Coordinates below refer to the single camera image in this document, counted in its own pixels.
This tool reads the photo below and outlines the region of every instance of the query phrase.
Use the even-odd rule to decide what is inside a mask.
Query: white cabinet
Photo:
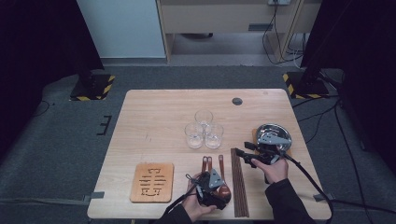
[[[155,0],[78,0],[101,58],[165,58]]]

